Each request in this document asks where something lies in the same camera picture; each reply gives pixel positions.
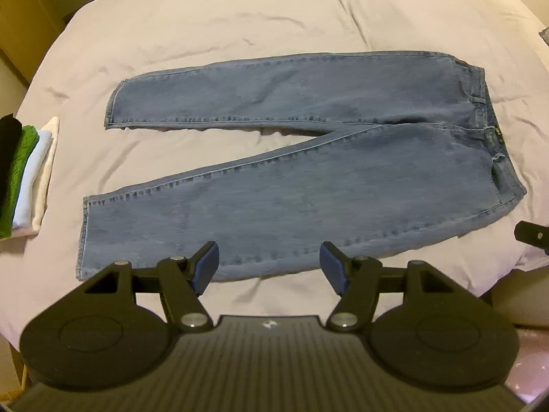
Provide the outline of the grey woven cushion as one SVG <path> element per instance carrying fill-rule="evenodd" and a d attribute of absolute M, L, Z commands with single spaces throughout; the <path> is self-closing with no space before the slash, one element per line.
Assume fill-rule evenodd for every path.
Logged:
<path fill-rule="evenodd" d="M 540 38 L 549 45 L 549 27 L 544 28 L 539 32 Z"/>

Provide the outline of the blue denim jeans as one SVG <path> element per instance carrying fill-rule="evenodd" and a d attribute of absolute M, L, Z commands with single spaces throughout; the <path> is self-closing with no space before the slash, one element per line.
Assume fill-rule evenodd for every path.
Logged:
<path fill-rule="evenodd" d="M 484 228 L 526 195 L 482 68 L 432 51 L 302 54 L 122 81 L 108 128 L 274 128 L 310 139 L 85 197 L 76 274 L 217 243 L 220 282 L 313 270 Z"/>

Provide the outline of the folded light blue garment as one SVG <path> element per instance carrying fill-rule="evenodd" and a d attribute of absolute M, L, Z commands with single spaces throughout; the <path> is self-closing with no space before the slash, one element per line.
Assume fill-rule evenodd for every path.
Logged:
<path fill-rule="evenodd" d="M 38 130 L 38 143 L 31 152 L 21 179 L 19 197 L 12 219 L 12 228 L 26 228 L 31 224 L 33 187 L 41 165 L 52 142 L 52 133 L 48 130 Z"/>

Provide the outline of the folded green garment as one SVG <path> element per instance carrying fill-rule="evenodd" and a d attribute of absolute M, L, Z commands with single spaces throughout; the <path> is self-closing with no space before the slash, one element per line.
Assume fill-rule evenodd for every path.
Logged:
<path fill-rule="evenodd" d="M 39 136 L 35 127 L 28 125 L 22 128 L 20 140 L 8 168 L 7 190 L 1 205 L 2 239 L 9 238 L 12 235 L 12 221 L 21 190 L 22 176 L 38 140 Z"/>

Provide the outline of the folded white garment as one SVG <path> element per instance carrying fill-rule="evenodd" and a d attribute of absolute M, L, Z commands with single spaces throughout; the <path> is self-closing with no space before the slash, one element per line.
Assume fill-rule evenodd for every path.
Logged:
<path fill-rule="evenodd" d="M 51 133 L 51 143 L 48 146 L 45 159 L 34 182 L 34 205 L 31 223 L 33 234 L 37 234 L 40 231 L 47 209 L 47 191 L 59 138 L 60 118 L 57 116 L 52 117 L 43 126 L 43 130 Z"/>

